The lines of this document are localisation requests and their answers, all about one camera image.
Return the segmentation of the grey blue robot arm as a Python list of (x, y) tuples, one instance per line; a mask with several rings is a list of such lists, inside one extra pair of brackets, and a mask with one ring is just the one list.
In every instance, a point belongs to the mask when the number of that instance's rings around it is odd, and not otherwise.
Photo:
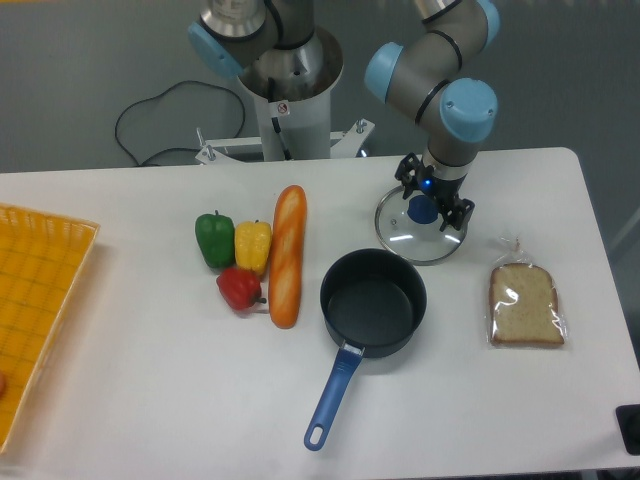
[[(500, 28), (489, 1), (420, 1), (424, 35), (410, 46), (387, 43), (369, 61), (366, 88), (424, 129), (421, 156), (408, 155), (396, 177), (421, 192), (445, 227), (464, 229), (472, 201), (459, 189), (492, 131), (497, 97), (462, 67)], [(343, 71), (337, 40), (319, 27), (310, 1), (208, 1), (187, 31), (196, 54), (217, 75), (237, 79), (254, 98), (268, 160), (329, 154), (330, 93)]]

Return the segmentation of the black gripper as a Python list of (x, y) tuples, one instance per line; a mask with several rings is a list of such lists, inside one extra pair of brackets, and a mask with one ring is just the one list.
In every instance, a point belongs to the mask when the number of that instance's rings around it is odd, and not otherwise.
[(403, 196), (410, 196), (419, 186), (422, 193), (439, 205), (442, 216), (440, 231), (447, 228), (462, 231), (467, 228), (474, 202), (460, 197), (463, 177), (455, 177), (452, 168), (439, 163), (425, 163), (411, 152), (400, 160), (394, 178), (400, 182)]

